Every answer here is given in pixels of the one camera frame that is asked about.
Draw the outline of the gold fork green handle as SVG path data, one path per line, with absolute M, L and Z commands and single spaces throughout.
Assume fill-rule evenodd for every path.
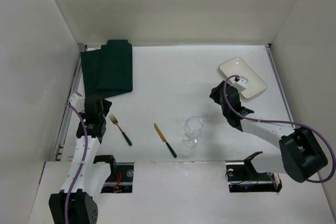
M 129 146 L 132 146 L 132 142 L 131 140 L 128 138 L 128 136 L 125 134 L 125 132 L 123 131 L 123 129 L 119 126 L 119 122 L 116 119 L 116 117 L 113 114 L 109 115 L 109 118 L 111 120 L 111 122 L 120 130 L 121 134 L 123 135 L 124 139 L 126 140 L 127 144 Z

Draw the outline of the white rectangular plate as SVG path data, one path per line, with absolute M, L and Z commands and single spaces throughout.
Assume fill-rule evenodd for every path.
M 219 70 L 226 79 L 232 75 L 238 76 L 230 79 L 228 84 L 233 85 L 245 99 L 251 99 L 267 89 L 263 79 L 240 57 L 224 62 Z

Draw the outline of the clear wine glass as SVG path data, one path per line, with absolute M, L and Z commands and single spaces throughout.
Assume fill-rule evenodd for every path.
M 203 132 L 203 121 L 198 116 L 192 116 L 187 119 L 184 125 L 185 137 L 183 144 L 186 147 L 195 147 Z

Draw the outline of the dark green cloth placemat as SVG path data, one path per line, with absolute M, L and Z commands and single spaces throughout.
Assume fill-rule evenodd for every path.
M 132 45 L 127 40 L 108 40 L 100 49 L 81 53 L 85 96 L 110 98 L 132 92 Z

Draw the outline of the gold knife green handle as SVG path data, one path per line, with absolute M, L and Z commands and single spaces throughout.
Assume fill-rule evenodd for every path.
M 172 156 L 174 158 L 177 158 L 177 154 L 176 152 L 173 150 L 173 148 L 171 147 L 171 145 L 168 143 L 168 141 L 166 140 L 166 138 L 164 137 L 163 133 L 161 132 L 161 130 L 159 129 L 159 127 L 157 126 L 156 123 L 154 123 L 154 128 L 157 132 L 157 134 L 159 135 L 160 139 L 166 144 L 166 146 L 168 147 L 169 151 L 171 152 Z

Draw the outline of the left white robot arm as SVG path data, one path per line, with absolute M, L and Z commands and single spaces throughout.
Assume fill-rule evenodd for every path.
M 60 191 L 51 194 L 49 209 L 54 223 L 97 223 L 96 203 L 107 178 L 116 167 L 113 155 L 97 155 L 106 132 L 112 103 L 99 95 L 73 94 L 67 104 L 78 116 L 75 152 Z

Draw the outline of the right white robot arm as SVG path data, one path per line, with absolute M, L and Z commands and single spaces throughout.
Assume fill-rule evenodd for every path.
M 298 183 L 310 182 L 311 176 L 328 164 L 317 141 L 321 134 L 304 124 L 251 118 L 254 113 L 242 106 L 238 90 L 222 81 L 212 88 L 210 98 L 221 106 L 228 124 L 254 135 L 279 149 L 279 154 L 267 156 L 257 151 L 244 159 L 244 172 L 249 177 L 262 173 L 282 173 Z

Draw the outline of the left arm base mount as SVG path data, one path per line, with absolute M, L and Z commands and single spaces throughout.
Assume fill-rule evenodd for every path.
M 107 178 L 101 193 L 128 194 L 133 190 L 134 163 L 117 163 Z

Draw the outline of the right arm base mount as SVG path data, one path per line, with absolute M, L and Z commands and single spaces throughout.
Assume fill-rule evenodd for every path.
M 258 173 L 244 162 L 227 162 L 225 178 L 230 193 L 279 193 L 282 190 L 277 173 Z

